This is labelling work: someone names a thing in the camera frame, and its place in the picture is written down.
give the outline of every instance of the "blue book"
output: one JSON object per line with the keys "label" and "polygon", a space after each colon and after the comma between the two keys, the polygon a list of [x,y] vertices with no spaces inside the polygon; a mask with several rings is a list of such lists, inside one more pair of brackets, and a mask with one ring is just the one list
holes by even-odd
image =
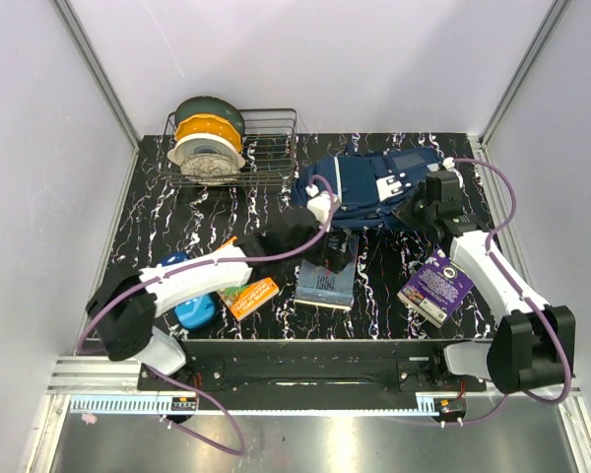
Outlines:
{"label": "blue book", "polygon": [[302,261],[295,287],[295,301],[300,304],[350,310],[353,306],[358,243],[358,235],[349,235],[348,238],[330,235],[328,246],[349,251],[353,256],[351,262],[340,273],[335,274],[322,266]]}

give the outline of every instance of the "white wall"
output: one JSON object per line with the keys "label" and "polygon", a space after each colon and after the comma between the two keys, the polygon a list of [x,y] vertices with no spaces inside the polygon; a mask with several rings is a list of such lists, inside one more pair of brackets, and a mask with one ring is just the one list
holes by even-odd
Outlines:
{"label": "white wall", "polygon": [[552,0],[72,0],[142,134],[184,99],[300,130],[482,131]]}
{"label": "white wall", "polygon": [[591,414],[591,0],[566,12],[489,151],[514,184],[533,283],[577,317],[575,371]]}
{"label": "white wall", "polygon": [[0,2],[0,472],[76,339],[130,159],[50,2]]}

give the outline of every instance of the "black and white marbled mat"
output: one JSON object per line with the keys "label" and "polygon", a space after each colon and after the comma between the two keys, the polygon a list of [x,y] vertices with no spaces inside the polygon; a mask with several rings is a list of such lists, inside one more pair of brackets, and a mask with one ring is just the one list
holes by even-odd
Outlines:
{"label": "black and white marbled mat", "polygon": [[[108,266],[124,260],[134,267],[157,264],[174,251],[199,256],[234,235],[249,234],[289,205],[288,192],[248,188],[175,188],[159,176],[166,166],[162,136],[147,136],[134,171]],[[342,153],[348,143],[359,153],[425,146],[445,157],[472,158],[464,134],[304,134],[297,137],[299,166]],[[466,209],[489,219],[480,177],[471,165],[464,176]],[[494,320],[476,290],[437,329],[396,297],[432,252],[422,235],[371,230],[363,234],[355,280],[355,303],[344,311],[294,303],[297,262],[276,275],[281,290],[270,302],[238,323],[224,306],[215,320],[188,333],[171,312],[157,324],[176,338],[242,339],[407,339],[490,337]]]}

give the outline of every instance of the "blue backpack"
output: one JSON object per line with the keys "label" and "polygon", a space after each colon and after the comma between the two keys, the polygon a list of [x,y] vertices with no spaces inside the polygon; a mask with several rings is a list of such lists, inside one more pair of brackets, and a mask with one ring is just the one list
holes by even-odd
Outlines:
{"label": "blue backpack", "polygon": [[320,174],[328,179],[342,201],[333,217],[333,228],[408,230],[392,215],[392,209],[403,203],[426,174],[438,170],[441,163],[435,150],[422,147],[325,157],[295,179],[292,203],[306,207],[308,180]]}

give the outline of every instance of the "wire basket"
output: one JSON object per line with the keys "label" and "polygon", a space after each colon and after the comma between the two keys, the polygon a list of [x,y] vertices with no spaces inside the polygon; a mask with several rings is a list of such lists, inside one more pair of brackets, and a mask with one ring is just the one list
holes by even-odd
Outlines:
{"label": "wire basket", "polygon": [[[210,175],[211,185],[291,186],[296,170],[296,121],[292,108],[249,108],[240,110],[245,119],[242,156],[245,166],[235,174],[222,174],[219,169]],[[205,187],[206,174],[182,173],[166,154],[174,148],[175,113],[166,119],[163,138],[158,149],[159,174],[180,187]]]}

